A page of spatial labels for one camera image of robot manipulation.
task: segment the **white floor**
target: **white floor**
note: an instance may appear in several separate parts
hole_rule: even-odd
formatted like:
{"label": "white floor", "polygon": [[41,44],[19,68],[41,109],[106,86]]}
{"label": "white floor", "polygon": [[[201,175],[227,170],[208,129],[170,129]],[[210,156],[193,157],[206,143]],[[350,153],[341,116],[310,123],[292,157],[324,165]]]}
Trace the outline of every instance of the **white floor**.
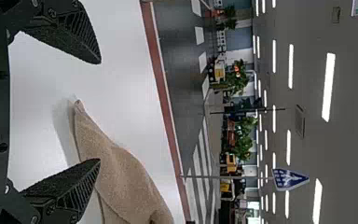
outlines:
{"label": "white floor", "polygon": [[[81,99],[105,133],[145,166],[175,223],[185,223],[139,1],[82,2],[100,43],[101,65],[83,63],[24,34],[9,48],[8,175],[21,190],[78,162],[68,108]],[[95,200],[82,223],[101,223]]]}
{"label": "white floor", "polygon": [[193,12],[198,15],[201,16],[201,5],[200,5],[200,0],[191,0],[191,6],[193,8]]}
{"label": "white floor", "polygon": [[[208,131],[206,127],[206,121],[204,119],[203,122],[203,128],[200,130],[199,135],[199,143],[200,148],[196,146],[193,154],[193,161],[195,166],[195,173],[193,174],[192,170],[190,169],[187,173],[187,175],[211,175],[212,174],[212,160],[211,160],[211,151],[209,148],[209,140],[208,140]],[[196,197],[196,193],[194,190],[194,184],[193,179],[187,178],[186,179],[186,192],[187,192],[187,198],[190,206],[190,214],[191,219],[195,220],[196,223],[201,223],[200,217],[202,217],[203,223],[206,223],[206,216],[208,214],[208,202],[207,198],[209,198],[210,195],[210,185],[209,180],[207,179],[197,179],[197,191],[199,193],[199,198]],[[216,204],[216,198],[213,193],[213,201],[212,201],[212,211],[215,209]],[[199,214],[199,211],[197,209],[197,204],[200,204],[201,214]],[[214,220],[214,212],[209,213],[211,215],[211,223],[213,223]]]}
{"label": "white floor", "polygon": [[204,35],[203,35],[203,28],[196,26],[194,29],[196,31],[197,45],[200,45],[205,41],[205,38],[204,38]]}
{"label": "white floor", "polygon": [[199,56],[199,63],[200,63],[200,73],[202,73],[202,71],[205,69],[206,67],[206,52],[203,52],[200,56]]}

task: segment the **pole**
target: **pole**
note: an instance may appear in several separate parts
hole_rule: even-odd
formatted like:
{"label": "pole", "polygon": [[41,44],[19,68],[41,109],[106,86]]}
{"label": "pole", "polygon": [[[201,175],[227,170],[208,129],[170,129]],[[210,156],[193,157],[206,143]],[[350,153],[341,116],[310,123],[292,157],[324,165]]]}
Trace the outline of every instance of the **pole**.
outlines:
{"label": "pole", "polygon": [[[252,109],[243,109],[243,110],[237,110],[237,111],[233,111],[233,112],[225,112],[225,111],[221,111],[221,112],[211,112],[210,114],[213,115],[213,114],[237,114],[237,113],[252,113],[252,112],[255,112],[255,111],[258,111],[258,112],[263,112],[263,111],[272,111],[273,109],[268,109],[266,107],[263,107],[263,108],[252,108]],[[286,110],[286,108],[277,108],[275,109],[275,111],[283,111],[283,110]]]}
{"label": "pole", "polygon": [[[180,175],[182,178],[192,178],[192,179],[246,179],[246,177],[252,176],[231,176],[231,175]],[[274,177],[258,177],[257,179],[262,180],[274,180]]]}

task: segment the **wall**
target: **wall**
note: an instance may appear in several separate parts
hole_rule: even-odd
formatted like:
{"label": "wall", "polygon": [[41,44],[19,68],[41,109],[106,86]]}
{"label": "wall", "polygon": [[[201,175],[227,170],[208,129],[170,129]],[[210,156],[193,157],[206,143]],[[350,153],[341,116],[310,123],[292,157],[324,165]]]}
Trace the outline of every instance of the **wall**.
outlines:
{"label": "wall", "polygon": [[226,52],[227,64],[233,64],[234,61],[243,59],[247,63],[254,62],[253,48],[229,50]]}
{"label": "wall", "polygon": [[226,33],[227,51],[251,48],[253,45],[252,36],[252,27],[228,30]]}
{"label": "wall", "polygon": [[246,9],[252,7],[251,0],[223,0],[223,7],[234,5],[235,9]]}

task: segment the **potted plant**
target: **potted plant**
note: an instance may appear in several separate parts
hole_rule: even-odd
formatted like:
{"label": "potted plant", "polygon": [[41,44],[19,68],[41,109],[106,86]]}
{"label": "potted plant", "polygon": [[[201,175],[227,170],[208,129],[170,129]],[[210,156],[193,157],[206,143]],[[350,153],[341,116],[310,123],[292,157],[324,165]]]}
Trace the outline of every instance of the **potted plant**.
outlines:
{"label": "potted plant", "polygon": [[243,118],[241,121],[235,124],[235,134],[237,140],[235,147],[233,148],[234,154],[242,161],[249,160],[251,152],[249,151],[253,146],[253,140],[249,136],[252,129],[257,125],[258,120],[253,117]]}
{"label": "potted plant", "polygon": [[243,89],[249,83],[249,78],[245,73],[245,62],[243,60],[235,61],[232,66],[234,67],[234,71],[227,72],[224,81],[221,81],[219,84],[212,84],[211,86],[215,91],[230,91],[228,97],[236,93],[243,95]]}
{"label": "potted plant", "polygon": [[228,19],[225,22],[216,24],[216,30],[224,31],[224,30],[226,30],[226,28],[228,28],[228,30],[235,30],[235,27],[237,26],[237,24],[238,24],[237,20]]}

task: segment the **gray floor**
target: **gray floor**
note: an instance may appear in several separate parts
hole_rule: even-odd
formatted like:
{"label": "gray floor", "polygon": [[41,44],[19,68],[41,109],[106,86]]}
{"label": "gray floor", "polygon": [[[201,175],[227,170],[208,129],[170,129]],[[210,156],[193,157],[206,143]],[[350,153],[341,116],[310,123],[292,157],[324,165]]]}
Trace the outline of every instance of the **gray floor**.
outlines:
{"label": "gray floor", "polygon": [[[333,7],[341,7],[340,23],[331,22]],[[320,223],[358,223],[358,17],[351,17],[351,1],[277,1],[267,14],[255,19],[255,34],[261,39],[258,60],[262,88],[268,90],[268,106],[286,107],[277,116],[277,132],[272,133],[271,115],[264,116],[269,150],[260,162],[308,174],[307,186],[290,194],[290,217],[284,215],[284,193],[277,193],[276,215],[263,212],[268,223],[312,223],[315,178],[323,184]],[[277,74],[271,73],[272,39],[277,39]],[[295,45],[294,88],[289,91],[288,46]],[[327,52],[337,55],[331,117],[322,119],[324,70]],[[305,109],[305,138],[295,132],[295,106]],[[292,163],[286,164],[286,132],[292,130]],[[269,195],[268,182],[262,194]]]}
{"label": "gray floor", "polygon": [[[170,91],[173,118],[186,174],[193,163],[194,147],[204,117],[199,56],[216,53],[215,26],[210,11],[200,4],[202,17],[192,11],[190,0],[154,4],[161,53]],[[197,45],[195,27],[202,27],[204,42]]]}

